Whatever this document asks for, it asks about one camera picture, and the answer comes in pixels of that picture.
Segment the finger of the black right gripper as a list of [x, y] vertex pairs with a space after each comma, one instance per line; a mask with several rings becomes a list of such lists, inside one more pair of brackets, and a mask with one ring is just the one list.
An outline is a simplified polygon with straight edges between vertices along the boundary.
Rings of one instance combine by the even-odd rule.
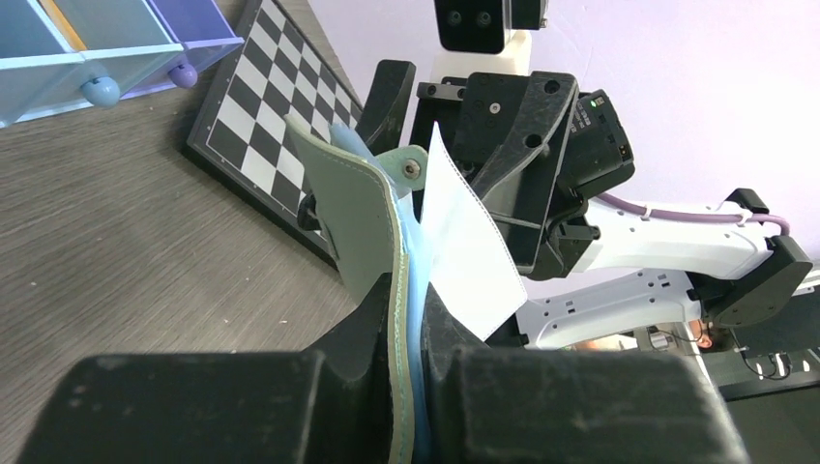
[[532, 72], [500, 104], [500, 144], [471, 187], [493, 217], [519, 270], [536, 268], [553, 190], [578, 98], [576, 78]]
[[415, 74], [416, 66], [408, 61], [384, 59], [378, 63], [355, 128], [374, 155], [398, 147]]

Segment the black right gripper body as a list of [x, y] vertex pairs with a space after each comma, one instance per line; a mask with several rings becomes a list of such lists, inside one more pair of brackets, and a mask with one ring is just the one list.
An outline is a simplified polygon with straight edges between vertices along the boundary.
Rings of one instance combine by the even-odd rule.
[[519, 273], [545, 281], [569, 275], [599, 231], [587, 202], [561, 179], [576, 78], [563, 72], [474, 72], [423, 82], [411, 140], [437, 125], [457, 172], [482, 201]]

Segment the black white checkerboard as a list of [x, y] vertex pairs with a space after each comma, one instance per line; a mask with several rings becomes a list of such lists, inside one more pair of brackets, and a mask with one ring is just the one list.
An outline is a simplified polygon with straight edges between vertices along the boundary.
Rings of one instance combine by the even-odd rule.
[[309, 186], [284, 119], [292, 115], [327, 139], [331, 123], [354, 126], [363, 107], [280, 2], [248, 2], [237, 33], [245, 43], [221, 60], [188, 145], [254, 208], [327, 261], [321, 233], [297, 224]]

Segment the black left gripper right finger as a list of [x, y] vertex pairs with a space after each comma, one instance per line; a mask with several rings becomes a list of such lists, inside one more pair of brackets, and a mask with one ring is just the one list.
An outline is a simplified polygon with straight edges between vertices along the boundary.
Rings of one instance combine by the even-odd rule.
[[746, 463], [697, 364], [668, 354], [491, 348], [434, 289], [422, 325], [433, 463]]

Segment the blue three-compartment tray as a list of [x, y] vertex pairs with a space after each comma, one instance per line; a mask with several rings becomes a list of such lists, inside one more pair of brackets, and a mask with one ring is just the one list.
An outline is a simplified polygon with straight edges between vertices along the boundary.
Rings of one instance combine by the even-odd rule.
[[214, 1], [4, 1], [1, 125], [190, 89], [242, 43]]

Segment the mint green card holder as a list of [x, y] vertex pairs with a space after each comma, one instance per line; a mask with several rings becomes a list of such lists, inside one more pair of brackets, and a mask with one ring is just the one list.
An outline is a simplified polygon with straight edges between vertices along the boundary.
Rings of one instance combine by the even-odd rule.
[[425, 297], [486, 340], [526, 303], [507, 246], [483, 202], [454, 166], [439, 132], [428, 149], [406, 146], [374, 155], [352, 129], [330, 127], [323, 140], [286, 120], [316, 200], [321, 231], [355, 301], [383, 274], [387, 366], [393, 402], [390, 459], [430, 455], [422, 362]]

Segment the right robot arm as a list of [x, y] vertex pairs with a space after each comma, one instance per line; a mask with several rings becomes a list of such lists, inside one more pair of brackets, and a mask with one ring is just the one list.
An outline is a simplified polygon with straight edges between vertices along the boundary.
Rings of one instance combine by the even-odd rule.
[[614, 197], [635, 165], [603, 91], [562, 72], [415, 73], [381, 61], [358, 125], [395, 193], [410, 354], [432, 293], [480, 339], [508, 321], [533, 349], [681, 323], [714, 349], [805, 287], [808, 258], [786, 228], [767, 232], [750, 189], [682, 211]]

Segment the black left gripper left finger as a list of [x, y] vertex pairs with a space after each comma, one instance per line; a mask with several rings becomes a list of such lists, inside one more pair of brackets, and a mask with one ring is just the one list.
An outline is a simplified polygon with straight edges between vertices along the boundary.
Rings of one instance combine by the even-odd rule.
[[391, 278], [297, 352], [99, 355], [40, 413], [22, 463], [386, 463]]

